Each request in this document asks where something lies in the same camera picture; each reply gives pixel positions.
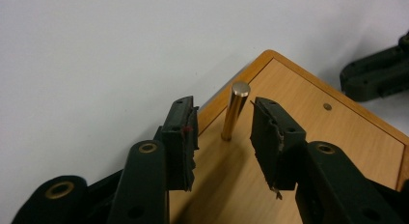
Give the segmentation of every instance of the metal rod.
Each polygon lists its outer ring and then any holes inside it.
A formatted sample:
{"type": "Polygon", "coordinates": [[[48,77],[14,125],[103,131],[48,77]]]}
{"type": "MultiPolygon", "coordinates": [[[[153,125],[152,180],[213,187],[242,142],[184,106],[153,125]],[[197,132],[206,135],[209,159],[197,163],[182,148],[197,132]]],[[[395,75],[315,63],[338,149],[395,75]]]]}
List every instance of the metal rod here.
{"type": "Polygon", "coordinates": [[[223,140],[230,141],[232,139],[232,131],[235,123],[237,122],[238,116],[240,115],[249,94],[249,84],[243,81],[234,82],[232,84],[231,97],[222,131],[223,140]]]}

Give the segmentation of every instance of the wooden edge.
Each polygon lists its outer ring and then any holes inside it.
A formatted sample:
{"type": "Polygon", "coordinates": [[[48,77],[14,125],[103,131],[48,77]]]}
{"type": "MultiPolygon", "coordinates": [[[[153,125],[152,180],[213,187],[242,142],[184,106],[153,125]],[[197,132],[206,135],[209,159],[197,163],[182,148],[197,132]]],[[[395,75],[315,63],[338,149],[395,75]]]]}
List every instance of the wooden edge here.
{"type": "Polygon", "coordinates": [[[276,59],[287,68],[293,70],[295,73],[314,84],[316,88],[324,91],[326,94],[336,99],[337,101],[366,119],[368,122],[372,123],[375,126],[378,126],[386,133],[394,137],[394,139],[403,144],[404,151],[400,163],[399,178],[396,183],[396,188],[401,189],[404,181],[409,179],[409,137],[366,110],[366,108],[364,108],[357,102],[346,97],[341,92],[337,91],[333,87],[313,76],[311,73],[291,62],[285,56],[273,50],[265,50],[264,52],[262,52],[260,56],[246,70],[240,73],[237,77],[233,78],[227,84],[227,86],[206,107],[201,110],[198,117],[199,134],[201,134],[227,107],[231,89],[229,85],[231,85],[235,81],[245,81],[247,83],[250,83],[273,59],[276,59]]]}

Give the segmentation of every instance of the white wall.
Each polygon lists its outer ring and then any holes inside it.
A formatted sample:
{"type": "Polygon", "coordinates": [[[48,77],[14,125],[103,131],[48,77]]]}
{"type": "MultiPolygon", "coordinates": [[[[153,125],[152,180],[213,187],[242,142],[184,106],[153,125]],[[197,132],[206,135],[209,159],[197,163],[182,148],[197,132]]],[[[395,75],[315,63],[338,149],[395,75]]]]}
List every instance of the white wall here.
{"type": "MultiPolygon", "coordinates": [[[[265,49],[338,89],[408,14],[409,0],[0,0],[0,223],[47,180],[119,170],[173,100],[203,105],[265,49]]],[[[365,106],[409,134],[408,92],[365,106]]]]}

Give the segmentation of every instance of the wooden tray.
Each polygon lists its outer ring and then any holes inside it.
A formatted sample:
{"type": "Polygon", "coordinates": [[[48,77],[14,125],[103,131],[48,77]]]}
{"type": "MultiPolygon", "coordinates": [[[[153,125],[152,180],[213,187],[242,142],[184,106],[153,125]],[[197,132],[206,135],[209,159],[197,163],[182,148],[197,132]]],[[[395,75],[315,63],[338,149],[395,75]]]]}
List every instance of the wooden tray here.
{"type": "Polygon", "coordinates": [[[172,223],[301,223],[295,192],[276,200],[250,142],[250,100],[278,101],[307,131],[307,141],[341,147],[367,178],[391,188],[409,178],[409,138],[289,59],[264,51],[200,111],[193,191],[171,192],[172,223]],[[231,142],[221,139],[230,87],[246,81],[252,91],[231,142]],[[323,107],[324,103],[332,109],[323,107]]]}

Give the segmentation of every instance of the gold cylinder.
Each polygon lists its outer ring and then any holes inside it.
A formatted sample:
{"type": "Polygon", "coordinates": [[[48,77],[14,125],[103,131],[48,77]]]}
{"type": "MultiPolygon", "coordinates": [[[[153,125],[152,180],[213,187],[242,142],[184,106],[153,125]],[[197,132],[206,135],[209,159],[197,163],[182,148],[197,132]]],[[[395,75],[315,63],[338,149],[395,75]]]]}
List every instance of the gold cylinder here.
{"type": "Polygon", "coordinates": [[[243,81],[237,81],[232,84],[231,97],[222,131],[223,140],[230,141],[232,139],[232,131],[234,130],[235,123],[249,95],[249,84],[243,81]]]}

